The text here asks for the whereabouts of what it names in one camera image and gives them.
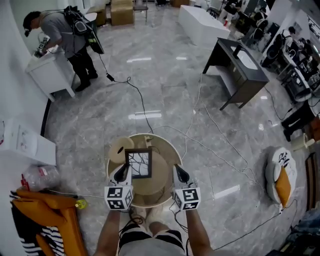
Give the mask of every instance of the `orange cushion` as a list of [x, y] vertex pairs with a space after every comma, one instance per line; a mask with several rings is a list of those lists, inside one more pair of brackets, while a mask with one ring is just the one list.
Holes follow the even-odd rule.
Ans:
[[63, 239], [64, 253], [66, 255], [88, 256], [82, 240], [76, 208], [61, 209], [66, 222], [57, 228]]
[[12, 202], [20, 212], [42, 226], [59, 226], [66, 221], [41, 200], [21, 198]]
[[286, 172], [286, 169], [282, 166], [279, 178], [275, 182], [275, 190], [278, 193], [282, 207], [286, 207], [290, 197], [291, 185]]
[[36, 234], [35, 239], [38, 242], [38, 245], [44, 252], [45, 256], [55, 256], [54, 252], [52, 251], [51, 247], [47, 243], [47, 241], [44, 239], [43, 236]]
[[39, 192], [32, 192], [27, 190], [18, 189], [16, 191], [21, 198], [40, 199], [44, 201], [52, 209], [62, 209], [74, 207], [76, 205], [76, 199], [72, 197], [66, 197], [61, 195], [46, 194]]

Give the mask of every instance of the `black baseboard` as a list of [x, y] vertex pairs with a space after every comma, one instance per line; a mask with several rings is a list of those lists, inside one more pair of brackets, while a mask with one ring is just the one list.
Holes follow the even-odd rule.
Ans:
[[41, 126], [41, 133], [40, 133], [40, 135], [41, 135], [42, 137], [44, 137], [44, 136], [45, 136], [45, 133], [46, 133], [46, 125], [47, 125], [47, 120], [48, 120], [48, 114], [49, 114], [50, 106], [51, 106], [51, 100], [48, 99], [48, 102], [46, 103], [46, 107], [45, 107], [45, 111], [44, 111], [44, 116], [43, 116], [43, 120], [42, 120], [42, 126]]

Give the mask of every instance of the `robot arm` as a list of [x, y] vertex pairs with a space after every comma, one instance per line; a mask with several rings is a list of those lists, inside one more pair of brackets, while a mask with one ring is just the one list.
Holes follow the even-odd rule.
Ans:
[[172, 198], [181, 211], [197, 209], [201, 201], [196, 181], [179, 164], [173, 166]]
[[104, 200], [110, 210], [127, 210], [133, 200], [132, 167], [123, 164], [109, 176], [104, 187]]

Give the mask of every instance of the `white pouf chair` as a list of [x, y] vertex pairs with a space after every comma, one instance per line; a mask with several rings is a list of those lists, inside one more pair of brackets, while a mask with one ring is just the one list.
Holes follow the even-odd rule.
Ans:
[[267, 165], [265, 168], [265, 178], [267, 181], [266, 190], [271, 199], [278, 205], [281, 200], [276, 190], [276, 182], [279, 178], [282, 167], [288, 176], [290, 183], [290, 196], [296, 188], [297, 168], [296, 161], [293, 159], [291, 152], [284, 147], [274, 148], [268, 155]]

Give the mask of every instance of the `dark gray desk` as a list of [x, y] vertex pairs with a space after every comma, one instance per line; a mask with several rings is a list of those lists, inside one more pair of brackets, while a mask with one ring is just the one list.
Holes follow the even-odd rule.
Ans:
[[246, 52], [257, 69], [246, 67], [239, 58], [233, 55], [234, 51], [231, 47], [236, 48], [238, 45], [240, 43], [236, 41], [218, 38], [202, 72], [205, 74], [210, 66], [215, 66], [225, 83], [229, 99], [220, 110], [230, 103], [242, 103], [239, 106], [241, 109], [269, 82], [260, 65], [245, 48], [242, 48], [241, 51]]

